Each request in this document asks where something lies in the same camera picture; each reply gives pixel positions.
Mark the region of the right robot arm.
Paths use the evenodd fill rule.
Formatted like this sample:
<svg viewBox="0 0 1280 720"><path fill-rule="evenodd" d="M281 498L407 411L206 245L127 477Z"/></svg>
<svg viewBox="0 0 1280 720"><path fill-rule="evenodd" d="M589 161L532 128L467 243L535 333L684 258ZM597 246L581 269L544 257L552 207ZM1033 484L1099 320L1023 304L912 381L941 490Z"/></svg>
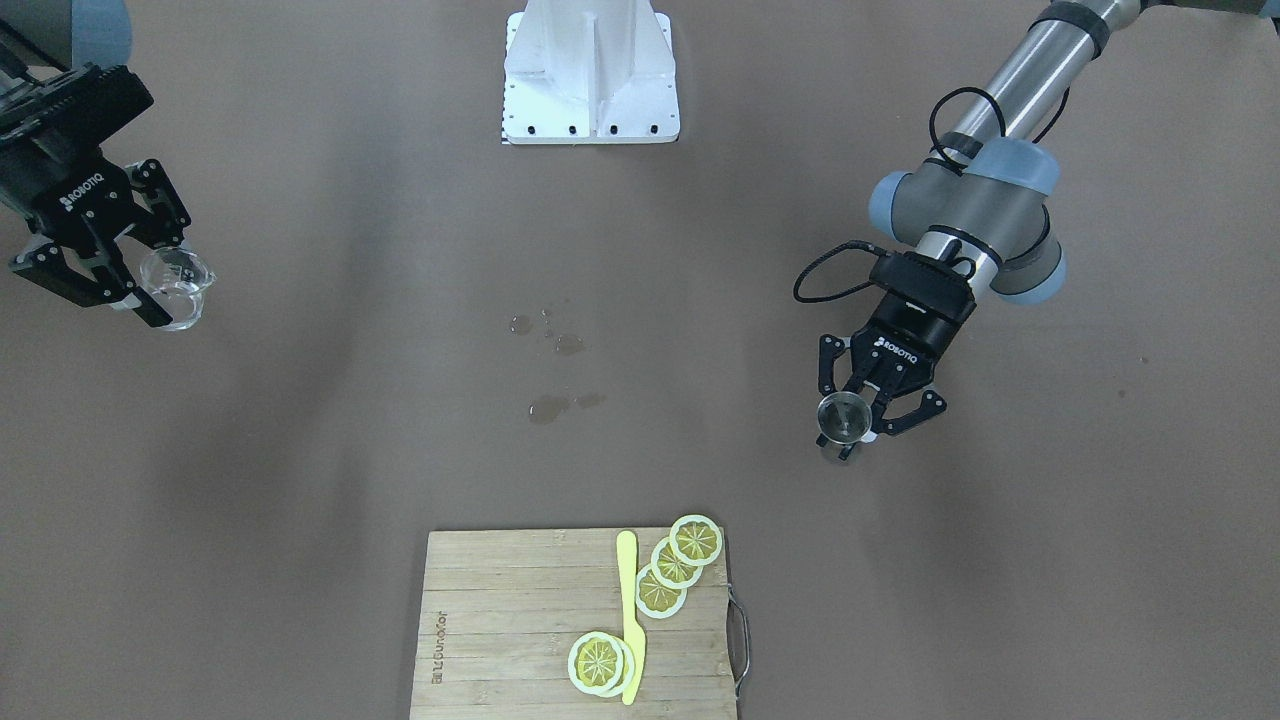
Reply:
<svg viewBox="0 0 1280 720"><path fill-rule="evenodd" d="M212 282L184 238L189 214L163 165L119 167L102 143L154 104L129 69L123 1L5 1L3 204L32 234L9 270L82 307L193 325Z"/></svg>

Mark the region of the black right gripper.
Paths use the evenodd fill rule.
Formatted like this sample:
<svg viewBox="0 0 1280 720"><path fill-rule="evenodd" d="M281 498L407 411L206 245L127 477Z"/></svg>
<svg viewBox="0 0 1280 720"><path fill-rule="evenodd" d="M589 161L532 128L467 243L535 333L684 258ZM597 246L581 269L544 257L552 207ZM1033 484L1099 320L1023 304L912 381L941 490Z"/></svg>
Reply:
<svg viewBox="0 0 1280 720"><path fill-rule="evenodd" d="M12 273L79 307L133 311L152 328L173 323L173 315L141 288L119 250L99 247L81 258L87 274L68 264L74 252L65 250L87 249L90 238L115 243L122 234L146 249L183 247L189 213L157 159L127 169L106 160L73 167L33 161L29 214L29 246L8 263Z"/></svg>

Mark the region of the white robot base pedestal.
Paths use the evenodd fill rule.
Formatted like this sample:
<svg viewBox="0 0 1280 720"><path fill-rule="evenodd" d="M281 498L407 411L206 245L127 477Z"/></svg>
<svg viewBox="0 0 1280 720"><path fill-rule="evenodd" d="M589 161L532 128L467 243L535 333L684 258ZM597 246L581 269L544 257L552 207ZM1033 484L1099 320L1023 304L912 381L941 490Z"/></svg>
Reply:
<svg viewBox="0 0 1280 720"><path fill-rule="evenodd" d="M507 18L504 40L504 143L678 140L672 23L652 3L530 1Z"/></svg>

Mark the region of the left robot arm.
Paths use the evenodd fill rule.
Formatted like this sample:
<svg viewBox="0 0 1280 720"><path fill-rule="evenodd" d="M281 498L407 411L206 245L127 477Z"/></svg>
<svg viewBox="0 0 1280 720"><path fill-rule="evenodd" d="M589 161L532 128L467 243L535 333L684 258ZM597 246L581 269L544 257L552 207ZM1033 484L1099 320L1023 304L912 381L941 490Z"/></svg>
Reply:
<svg viewBox="0 0 1280 720"><path fill-rule="evenodd" d="M1038 304L1062 287L1068 260L1047 206L1060 165L1042 140L1075 78L1142 8L1048 3L988 85L955 90L975 102L951 131L929 126L922 164L876 186L868 215L900 250L837 247L873 256L858 288L882 299L863 328L819 340L818 446L846 459L938 416L936 369L979 300Z"/></svg>

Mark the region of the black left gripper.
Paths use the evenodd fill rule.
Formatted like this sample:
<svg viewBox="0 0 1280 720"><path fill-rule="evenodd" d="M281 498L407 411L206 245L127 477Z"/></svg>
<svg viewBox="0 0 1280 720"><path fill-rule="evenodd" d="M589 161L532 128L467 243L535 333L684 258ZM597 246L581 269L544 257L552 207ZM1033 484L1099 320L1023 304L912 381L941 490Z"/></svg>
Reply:
<svg viewBox="0 0 1280 720"><path fill-rule="evenodd" d="M860 393L865 384L879 391L872 402L872 430L896 437L941 415L946 398L932 387L934 369L963 324L977 309L968 299L951 313L937 313L897 295L886 295L869 322L852 337L823 334L818 341L817 388L823 397ZM836 379L837 361L849 360L847 378ZM910 413L887 416L895 400L922 391Z"/></svg>

